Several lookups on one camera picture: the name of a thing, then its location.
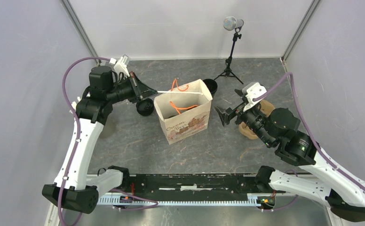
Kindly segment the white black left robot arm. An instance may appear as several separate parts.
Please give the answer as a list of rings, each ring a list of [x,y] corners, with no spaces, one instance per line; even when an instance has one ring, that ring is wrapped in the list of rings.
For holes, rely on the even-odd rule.
[[[42,195],[57,207],[90,214],[105,193],[114,188],[125,192],[131,186],[129,170],[117,166],[110,166],[103,174],[87,181],[94,147],[113,104],[125,100],[137,103],[157,94],[134,73],[123,71],[124,78],[120,81],[114,81],[115,75],[109,66],[92,68],[89,86],[71,108],[74,129],[66,158],[54,182],[42,189]]]

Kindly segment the white straws in cup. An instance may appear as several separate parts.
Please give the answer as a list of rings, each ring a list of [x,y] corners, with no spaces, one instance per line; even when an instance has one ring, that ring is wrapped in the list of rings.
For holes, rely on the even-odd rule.
[[[79,103],[79,100],[77,100],[77,101],[73,101],[72,103],[71,103],[71,107],[72,107],[72,109],[74,110],[74,111],[76,111],[76,108],[77,108],[77,104]]]

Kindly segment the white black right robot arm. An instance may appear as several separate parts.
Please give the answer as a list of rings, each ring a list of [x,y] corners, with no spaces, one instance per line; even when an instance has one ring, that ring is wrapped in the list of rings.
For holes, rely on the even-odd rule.
[[[350,222],[365,221],[365,181],[334,161],[309,135],[299,131],[301,123],[287,108],[265,114],[264,101],[250,109],[241,103],[235,108],[215,109],[223,125],[232,119],[245,124],[282,161],[317,177],[317,181],[290,176],[269,166],[261,166],[255,177],[260,192],[284,191],[303,196],[331,209]]]

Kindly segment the paper takeout bag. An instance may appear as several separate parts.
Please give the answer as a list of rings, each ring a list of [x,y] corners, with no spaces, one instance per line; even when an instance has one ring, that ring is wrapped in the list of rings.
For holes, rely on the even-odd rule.
[[[174,80],[168,91],[201,92],[198,94],[161,93],[154,98],[160,126],[171,145],[208,128],[213,97],[203,80],[179,86]]]

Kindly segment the stack of black cups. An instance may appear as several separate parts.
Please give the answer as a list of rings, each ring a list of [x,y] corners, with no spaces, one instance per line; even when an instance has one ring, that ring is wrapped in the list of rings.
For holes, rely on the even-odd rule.
[[[203,82],[205,83],[206,87],[208,88],[209,92],[211,93],[211,96],[214,97],[214,95],[218,89],[217,82],[213,79],[204,79]]]

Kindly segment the white straw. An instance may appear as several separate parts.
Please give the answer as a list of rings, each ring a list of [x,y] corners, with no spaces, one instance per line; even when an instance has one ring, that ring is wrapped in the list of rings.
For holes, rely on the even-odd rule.
[[[161,90],[158,90],[157,91],[158,94],[160,93],[171,93],[171,94],[198,94],[198,95],[203,95],[203,93],[201,92],[187,92],[187,91],[161,91]]]

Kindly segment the microphone on black tripod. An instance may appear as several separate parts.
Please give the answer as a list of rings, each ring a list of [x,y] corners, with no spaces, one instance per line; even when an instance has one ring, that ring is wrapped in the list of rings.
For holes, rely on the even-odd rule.
[[[238,78],[238,76],[231,69],[231,63],[233,60],[233,53],[234,53],[235,45],[236,45],[236,42],[239,39],[241,39],[241,37],[242,37],[242,34],[240,32],[241,32],[243,25],[244,25],[243,19],[236,19],[233,16],[228,16],[224,19],[224,21],[223,21],[224,29],[227,31],[234,31],[234,34],[233,34],[233,38],[232,38],[232,46],[231,46],[230,54],[229,54],[228,58],[225,60],[226,67],[221,74],[217,75],[214,78],[214,80],[216,80],[220,77],[226,77],[226,78],[229,77],[229,78],[235,78],[241,84],[244,84],[243,81],[240,78]]]

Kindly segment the stack of black lids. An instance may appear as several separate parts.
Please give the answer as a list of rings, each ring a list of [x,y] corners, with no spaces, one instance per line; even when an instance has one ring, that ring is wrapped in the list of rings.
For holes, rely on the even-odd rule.
[[[150,116],[155,109],[154,102],[150,98],[138,101],[135,106],[141,116]]]

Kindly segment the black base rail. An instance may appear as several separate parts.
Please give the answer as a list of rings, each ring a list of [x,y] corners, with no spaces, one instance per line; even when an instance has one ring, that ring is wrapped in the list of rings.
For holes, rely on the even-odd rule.
[[[272,177],[272,171],[261,169],[249,174],[136,174],[123,177],[113,193],[130,192],[137,198],[123,195],[108,198],[101,195],[102,204],[127,205],[158,201],[164,205],[238,205],[260,206],[273,203],[276,194],[290,193],[327,205],[338,200],[338,194],[326,184],[307,181],[282,173]]]

